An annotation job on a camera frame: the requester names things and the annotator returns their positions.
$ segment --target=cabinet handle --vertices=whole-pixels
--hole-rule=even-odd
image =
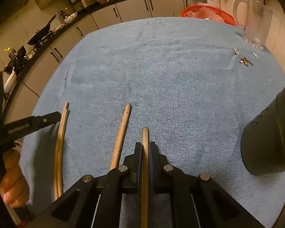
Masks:
[[[152,6],[152,1],[151,1],[151,0],[149,0],[149,1],[150,1],[150,4],[151,4],[151,9],[152,9],[152,11],[154,11],[154,10],[153,10],[153,6]]]
[[[80,31],[80,34],[83,36],[83,34],[82,34],[81,30],[79,29],[79,27],[76,27],[76,28]]]
[[[113,8],[113,10],[114,10],[114,13],[115,13],[116,17],[118,17],[118,15],[117,15],[117,13],[116,13],[116,11],[115,11],[115,8]]]
[[[145,0],[145,5],[146,5],[146,9],[147,9],[147,11],[149,11],[146,0]]]
[[[62,58],[62,55],[60,54],[60,52],[57,50],[57,48],[54,48],[55,51],[58,52],[58,54],[60,55],[60,58]]]
[[[59,59],[57,58],[57,56],[55,56],[53,52],[51,52],[51,54],[56,58],[57,62],[59,62]]]

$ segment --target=wooden dowel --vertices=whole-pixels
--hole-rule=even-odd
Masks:
[[[110,165],[110,170],[112,170],[118,166],[120,154],[122,151],[123,141],[125,139],[125,132],[126,132],[129,117],[130,117],[130,113],[131,113],[131,104],[127,103],[125,105],[125,109],[124,109],[124,112],[122,114],[122,121],[120,122],[120,125],[119,125],[119,130],[118,130],[116,141],[115,141],[115,146],[114,146],[112,161],[111,161],[111,165]]]
[[[149,129],[142,129],[142,199],[140,227],[148,227],[148,198],[149,198]]]
[[[60,124],[59,124],[58,133],[57,133],[55,155],[54,155],[53,183],[54,183],[55,200],[57,200],[63,194],[62,151],[63,151],[64,135],[65,135],[66,125],[67,125],[68,115],[69,115],[69,103],[65,102]]]

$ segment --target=hand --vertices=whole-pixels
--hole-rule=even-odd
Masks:
[[[21,207],[29,200],[29,185],[18,165],[20,153],[16,150],[5,158],[6,174],[0,183],[0,194],[5,204]]]

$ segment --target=black cylinder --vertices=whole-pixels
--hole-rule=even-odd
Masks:
[[[285,171],[285,88],[246,125],[241,154],[254,175]]]

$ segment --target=red basket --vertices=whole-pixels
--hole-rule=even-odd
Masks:
[[[223,20],[225,21],[226,24],[229,25],[233,25],[236,26],[234,19],[232,17],[232,15],[228,14],[227,12],[217,8],[217,7],[211,7],[211,6],[205,6],[205,5],[195,5],[195,6],[190,6],[190,7],[186,7],[182,12],[181,12],[181,16],[182,17],[187,17],[185,14],[188,11],[192,11],[193,13],[198,12],[202,7],[206,7],[212,11],[214,11],[217,15],[219,15],[220,17],[223,18]]]

